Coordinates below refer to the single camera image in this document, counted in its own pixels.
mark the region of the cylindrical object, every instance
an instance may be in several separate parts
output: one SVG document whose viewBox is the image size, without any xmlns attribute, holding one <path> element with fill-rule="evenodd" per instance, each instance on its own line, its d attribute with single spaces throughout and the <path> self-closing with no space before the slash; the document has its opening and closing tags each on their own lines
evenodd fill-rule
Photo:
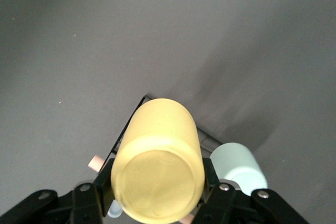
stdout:
<svg viewBox="0 0 336 224">
<path fill-rule="evenodd" d="M 197 205 L 204 167 L 195 122 L 169 99 L 154 99 L 133 115 L 111 172 L 116 200 L 142 223 L 172 223 Z"/>
<path fill-rule="evenodd" d="M 118 204 L 116 200 L 112 201 L 112 204 L 109 208 L 109 211 L 107 212 L 107 215 L 110 216 L 111 218 L 117 218 L 121 216 L 122 214 L 122 208 Z"/>
<path fill-rule="evenodd" d="M 210 155 L 219 179 L 232 180 L 246 195 L 260 188 L 267 188 L 267 181 L 252 152 L 244 145 L 227 143 Z"/>
</svg>

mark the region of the light blue cylinder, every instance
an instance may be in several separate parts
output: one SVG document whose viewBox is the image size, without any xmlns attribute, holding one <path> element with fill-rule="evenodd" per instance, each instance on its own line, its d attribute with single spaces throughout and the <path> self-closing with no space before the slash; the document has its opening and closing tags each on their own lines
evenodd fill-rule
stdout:
<svg viewBox="0 0 336 224">
<path fill-rule="evenodd" d="M 219 179 L 236 182 L 242 192 L 251 195 L 255 189 L 267 188 L 267 181 L 252 152 L 242 144 L 227 143 L 210 155 Z"/>
<path fill-rule="evenodd" d="M 122 212 L 123 211 L 122 211 L 121 206 L 119 205 L 119 203 L 116 200 L 114 200 L 114 201 L 112 201 L 112 204 L 111 204 L 107 214 L 111 218 L 117 218 L 117 217 L 121 216 Z"/>
</svg>

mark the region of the gray surface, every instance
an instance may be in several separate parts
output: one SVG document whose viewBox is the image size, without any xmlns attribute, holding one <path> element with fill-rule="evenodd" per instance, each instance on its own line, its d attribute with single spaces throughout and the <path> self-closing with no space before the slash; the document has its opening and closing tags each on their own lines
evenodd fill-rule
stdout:
<svg viewBox="0 0 336 224">
<path fill-rule="evenodd" d="M 38 189 L 61 195 L 94 178 L 88 162 L 107 155 L 149 92 L 247 145 L 308 221 L 334 223 L 335 6 L 0 0 L 0 214 Z"/>
</svg>

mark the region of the pink object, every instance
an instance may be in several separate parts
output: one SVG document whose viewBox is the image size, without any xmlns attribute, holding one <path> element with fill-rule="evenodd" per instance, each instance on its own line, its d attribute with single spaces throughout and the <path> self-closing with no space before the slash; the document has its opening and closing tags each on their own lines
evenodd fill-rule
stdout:
<svg viewBox="0 0 336 224">
<path fill-rule="evenodd" d="M 182 224 L 191 224 L 193 219 L 194 219 L 194 216 L 192 214 L 188 214 L 187 216 L 180 219 L 179 222 Z"/>
<path fill-rule="evenodd" d="M 89 163 L 89 167 L 92 169 L 92 170 L 95 170 L 96 172 L 99 172 L 100 168 L 103 166 L 104 164 L 104 160 L 98 156 L 98 155 L 95 155 L 93 157 L 93 159 L 90 161 Z"/>
</svg>

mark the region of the yellow bottle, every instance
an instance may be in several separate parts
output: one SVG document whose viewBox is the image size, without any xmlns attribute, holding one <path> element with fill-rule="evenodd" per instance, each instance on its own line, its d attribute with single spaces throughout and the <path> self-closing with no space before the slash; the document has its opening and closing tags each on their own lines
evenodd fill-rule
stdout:
<svg viewBox="0 0 336 224">
<path fill-rule="evenodd" d="M 169 99 L 154 99 L 133 115 L 111 172 L 116 200 L 133 219 L 175 222 L 197 205 L 204 168 L 195 122 Z"/>
</svg>

